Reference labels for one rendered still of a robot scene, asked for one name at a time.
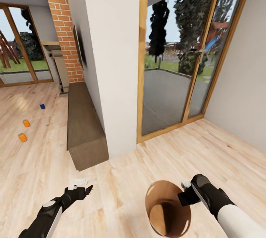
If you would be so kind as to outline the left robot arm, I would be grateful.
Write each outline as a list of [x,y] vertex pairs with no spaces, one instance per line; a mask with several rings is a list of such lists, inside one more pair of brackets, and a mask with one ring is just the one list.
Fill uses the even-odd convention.
[[[90,194],[93,185],[86,188],[77,185],[87,185],[87,179],[71,179],[64,195],[55,197],[42,205],[37,218],[28,229],[21,232],[18,238],[51,238],[62,213],[76,200],[84,200]],[[77,188],[77,189],[76,189]]]

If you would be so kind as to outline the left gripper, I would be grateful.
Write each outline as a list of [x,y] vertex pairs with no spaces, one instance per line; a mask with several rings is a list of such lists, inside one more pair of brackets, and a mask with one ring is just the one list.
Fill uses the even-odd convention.
[[68,190],[68,188],[65,188],[64,195],[68,195],[70,198],[70,205],[73,204],[76,200],[84,200],[87,195],[90,194],[91,190],[93,188],[93,185],[86,188],[85,187],[78,187],[74,190]]

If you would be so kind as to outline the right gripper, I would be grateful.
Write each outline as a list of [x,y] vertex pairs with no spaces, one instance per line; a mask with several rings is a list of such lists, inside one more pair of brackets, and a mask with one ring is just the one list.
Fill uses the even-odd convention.
[[201,200],[195,200],[191,197],[190,193],[189,193],[189,188],[182,192],[182,193],[179,193],[178,194],[178,197],[179,197],[179,200],[181,202],[181,205],[184,207],[184,206],[187,206],[187,205],[190,205],[190,204],[196,204],[196,203],[199,203],[201,202]]

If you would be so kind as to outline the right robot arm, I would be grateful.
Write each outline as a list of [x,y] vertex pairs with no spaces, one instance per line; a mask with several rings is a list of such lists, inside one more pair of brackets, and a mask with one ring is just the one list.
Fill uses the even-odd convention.
[[206,176],[197,174],[181,181],[184,192],[178,197],[181,205],[202,202],[214,215],[228,238],[266,238],[266,230],[235,205],[221,188],[217,189]]

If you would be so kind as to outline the trash can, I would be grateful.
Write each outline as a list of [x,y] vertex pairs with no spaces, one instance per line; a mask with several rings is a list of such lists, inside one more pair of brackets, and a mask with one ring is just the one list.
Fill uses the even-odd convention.
[[[152,188],[153,187],[153,188]],[[190,205],[182,206],[180,187],[168,180],[153,182],[145,196],[145,210],[154,232],[166,238],[181,238],[192,221]]]

